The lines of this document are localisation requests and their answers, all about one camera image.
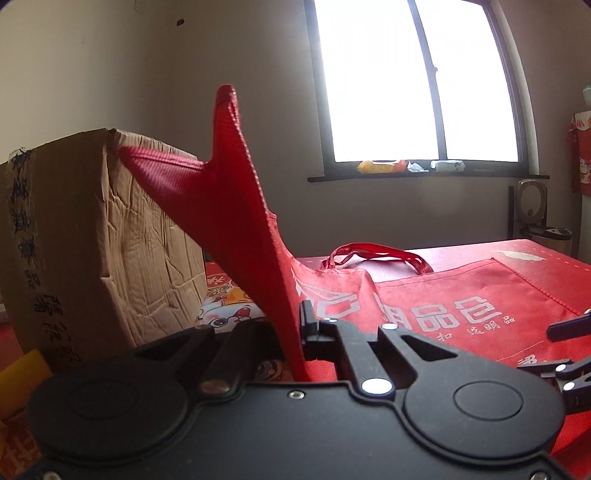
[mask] white wall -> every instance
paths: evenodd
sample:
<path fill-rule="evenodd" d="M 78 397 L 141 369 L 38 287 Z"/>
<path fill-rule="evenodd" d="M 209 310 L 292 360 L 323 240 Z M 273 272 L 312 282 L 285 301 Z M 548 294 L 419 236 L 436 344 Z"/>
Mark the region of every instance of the white wall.
<path fill-rule="evenodd" d="M 567 129 L 588 110 L 591 9 L 581 0 L 500 0 L 527 78 L 541 173 L 550 175 L 548 221 L 580 230 L 580 195 L 571 193 Z"/>
<path fill-rule="evenodd" d="M 352 241 L 417 248 L 504 239 L 515 180 L 307 182 L 322 175 L 322 157 L 302 0 L 142 2 L 143 14 L 134 0 L 13 0 L 0 13 L 0 158 L 113 126 L 207 159 L 215 91 L 232 83 L 269 207 L 296 255 Z M 591 83 L 591 10 L 580 0 L 499 2 L 530 89 L 540 172 L 551 176 L 549 222 L 576 228 L 566 131 Z"/>
<path fill-rule="evenodd" d="M 323 171 L 301 0 L 181 0 L 176 16 L 185 23 L 173 31 L 177 123 L 170 141 L 209 158 L 215 90 L 234 84 L 269 208 L 293 253 L 323 255 L 353 241 L 416 248 L 505 238 L 514 180 L 308 183 Z"/>
<path fill-rule="evenodd" d="M 94 128 L 161 136 L 169 14 L 167 0 L 143 12 L 134 0 L 10 2 L 0 11 L 0 162 Z"/>

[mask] cardboard box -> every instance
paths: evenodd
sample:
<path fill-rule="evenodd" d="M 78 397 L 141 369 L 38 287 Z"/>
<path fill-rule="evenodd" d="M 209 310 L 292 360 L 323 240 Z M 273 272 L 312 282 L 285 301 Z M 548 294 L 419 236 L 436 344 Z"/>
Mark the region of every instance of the cardboard box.
<path fill-rule="evenodd" d="M 193 326 L 207 294 L 201 248 L 121 164 L 124 145 L 192 157 L 101 129 L 0 166 L 0 291 L 23 351 L 54 371 Z"/>

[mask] yellow package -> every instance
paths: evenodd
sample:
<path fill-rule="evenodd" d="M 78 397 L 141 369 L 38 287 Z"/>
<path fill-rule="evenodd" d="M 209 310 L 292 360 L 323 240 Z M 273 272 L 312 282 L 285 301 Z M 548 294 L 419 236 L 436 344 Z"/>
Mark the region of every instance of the yellow package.
<path fill-rule="evenodd" d="M 0 421 L 25 407 L 33 390 L 51 377 L 39 350 L 32 350 L 0 372 Z"/>
<path fill-rule="evenodd" d="M 394 173 L 404 171 L 407 168 L 406 160 L 397 160 L 389 162 L 375 162 L 372 160 L 364 160 L 357 165 L 357 170 L 360 173 Z"/>

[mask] red bag handle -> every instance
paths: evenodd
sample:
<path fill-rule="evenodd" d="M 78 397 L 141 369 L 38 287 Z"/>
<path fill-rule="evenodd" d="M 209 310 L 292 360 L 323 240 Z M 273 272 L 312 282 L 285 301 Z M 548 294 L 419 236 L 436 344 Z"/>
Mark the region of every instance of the red bag handle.
<path fill-rule="evenodd" d="M 335 256 L 346 255 L 346 257 L 340 262 L 335 261 Z M 347 263 L 353 255 L 357 255 L 366 260 L 374 258 L 393 257 L 399 260 L 408 262 L 419 275 L 424 273 L 433 273 L 431 265 L 421 257 L 420 255 L 405 250 L 399 250 L 398 248 L 386 247 L 385 245 L 378 244 L 347 244 L 342 247 L 338 247 L 334 252 L 330 254 L 330 257 L 322 261 L 321 269 L 336 268 L 337 265 L 343 265 Z"/>

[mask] red tote bag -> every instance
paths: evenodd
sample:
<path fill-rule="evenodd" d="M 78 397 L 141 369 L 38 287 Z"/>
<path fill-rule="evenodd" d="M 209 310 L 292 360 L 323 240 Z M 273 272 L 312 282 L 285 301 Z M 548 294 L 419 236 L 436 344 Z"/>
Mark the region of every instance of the red tote bag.
<path fill-rule="evenodd" d="M 374 244 L 345 245 L 315 270 L 298 262 L 278 233 L 267 209 L 241 133 L 236 93 L 217 92 L 213 155 L 208 162 L 139 147 L 123 147 L 121 159 L 137 182 L 172 220 L 206 248 L 223 270 L 265 312 L 277 331 L 294 378 L 330 381 L 332 365 L 305 362 L 298 304 L 309 299 L 319 317 L 335 317 L 373 332 L 384 322 L 517 366 L 587 355 L 586 339 L 550 343 L 546 327 L 582 312 L 551 298 L 497 260 L 484 260 L 433 273 L 420 256 Z M 232 231 L 245 234 L 239 238 Z M 374 283 L 362 269 L 337 268 L 352 255 L 397 258 L 417 275 Z M 335 257 L 345 255 L 337 262 Z M 581 438 L 591 414 L 567 419 L 555 452 Z M 584 458 L 563 458 L 575 471 Z"/>

